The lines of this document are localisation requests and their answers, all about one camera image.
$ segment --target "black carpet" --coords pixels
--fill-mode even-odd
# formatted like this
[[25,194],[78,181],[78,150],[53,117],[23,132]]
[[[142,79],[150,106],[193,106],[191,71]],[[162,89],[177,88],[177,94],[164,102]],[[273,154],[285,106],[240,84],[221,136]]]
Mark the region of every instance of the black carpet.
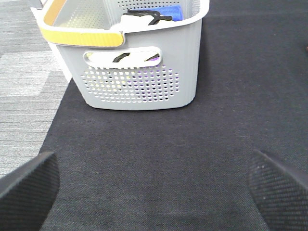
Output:
[[42,151],[61,186],[43,231],[267,231],[255,148],[308,172],[308,1],[213,1],[186,107],[109,111],[74,82]]

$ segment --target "gray plastic basket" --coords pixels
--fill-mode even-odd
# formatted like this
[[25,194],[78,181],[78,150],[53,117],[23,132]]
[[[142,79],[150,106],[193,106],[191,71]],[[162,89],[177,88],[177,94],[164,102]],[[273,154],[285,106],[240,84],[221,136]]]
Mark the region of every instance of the gray plastic basket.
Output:
[[[83,98],[92,107],[116,110],[154,110],[182,107],[195,97],[202,18],[208,0],[66,0],[54,26],[109,29],[128,9],[181,5],[183,21],[123,31],[118,47],[58,45]],[[96,64],[88,54],[157,51],[149,64]]]

